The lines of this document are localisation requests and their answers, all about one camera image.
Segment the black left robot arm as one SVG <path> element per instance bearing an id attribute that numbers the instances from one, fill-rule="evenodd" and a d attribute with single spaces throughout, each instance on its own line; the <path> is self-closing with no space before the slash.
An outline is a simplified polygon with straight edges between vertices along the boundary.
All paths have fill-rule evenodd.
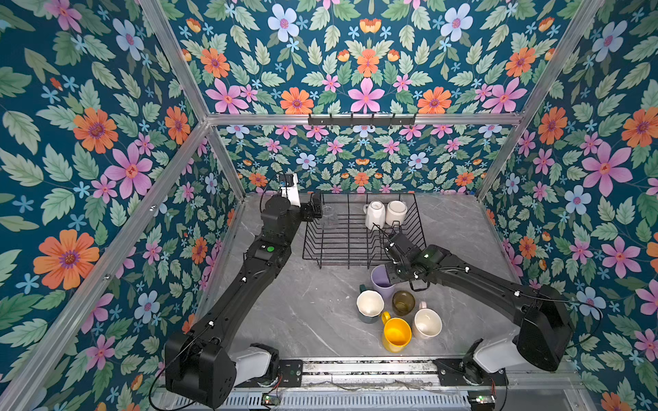
<path id="1" fill-rule="evenodd" d="M 251 344 L 230 356 L 243 320 L 291 257 L 291 245 L 303 222 L 323 216 L 321 196 L 295 205 L 275 195 L 260 214 L 262 228 L 243 255 L 243 264 L 221 298 L 185 334 L 171 337 L 164 349 L 164 387 L 169 392 L 217 409 L 233 388 L 249 381 L 272 383 L 279 377 L 279 351 Z"/>

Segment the lilac plastic cup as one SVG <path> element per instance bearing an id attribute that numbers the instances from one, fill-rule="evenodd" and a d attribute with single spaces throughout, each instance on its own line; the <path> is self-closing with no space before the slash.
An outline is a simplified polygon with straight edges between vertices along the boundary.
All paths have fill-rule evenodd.
<path id="1" fill-rule="evenodd" d="M 371 271 L 370 280 L 374 290 L 377 291 L 385 301 L 392 299 L 396 292 L 396 286 L 389 280 L 385 265 L 377 265 Z"/>

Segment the green mug white inside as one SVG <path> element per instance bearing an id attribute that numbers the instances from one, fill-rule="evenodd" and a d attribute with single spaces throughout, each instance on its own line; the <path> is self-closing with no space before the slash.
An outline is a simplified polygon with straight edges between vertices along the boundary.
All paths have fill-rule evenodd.
<path id="1" fill-rule="evenodd" d="M 359 296 L 356 299 L 356 308 L 361 322 L 373 324 L 378 321 L 385 308 L 382 296 L 374 290 L 368 289 L 364 284 L 359 286 Z"/>

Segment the white faceted mug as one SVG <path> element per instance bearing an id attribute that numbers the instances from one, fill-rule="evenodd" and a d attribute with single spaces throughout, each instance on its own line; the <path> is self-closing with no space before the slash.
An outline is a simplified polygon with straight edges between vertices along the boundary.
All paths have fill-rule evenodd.
<path id="1" fill-rule="evenodd" d="M 365 213 L 365 226 L 370 231 L 374 231 L 379 228 L 382 229 L 386 223 L 386 206 L 378 201 L 374 200 L 368 203 L 363 207 L 363 212 Z"/>

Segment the clear glass cup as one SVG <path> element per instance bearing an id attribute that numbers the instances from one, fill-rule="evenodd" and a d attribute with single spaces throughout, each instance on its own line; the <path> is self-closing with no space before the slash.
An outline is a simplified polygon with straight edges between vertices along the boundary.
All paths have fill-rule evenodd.
<path id="1" fill-rule="evenodd" d="M 335 204 L 325 204 L 323 206 L 323 216 L 320 226 L 324 231 L 331 231 L 340 226 L 339 207 Z"/>

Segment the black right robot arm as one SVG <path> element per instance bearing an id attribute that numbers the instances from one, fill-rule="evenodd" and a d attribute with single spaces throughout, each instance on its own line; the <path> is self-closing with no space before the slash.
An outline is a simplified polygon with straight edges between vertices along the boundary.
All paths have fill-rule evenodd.
<path id="1" fill-rule="evenodd" d="M 516 284 L 462 260 L 449 250 L 416 246 L 403 233 L 383 241 L 390 260 L 387 277 L 393 284 L 421 281 L 455 289 L 505 316 L 516 333 L 476 340 L 463 357 L 462 373 L 472 381 L 483 373 L 529 364 L 545 372 L 558 370 L 575 326 L 568 313 L 569 301 L 556 289 Z"/>

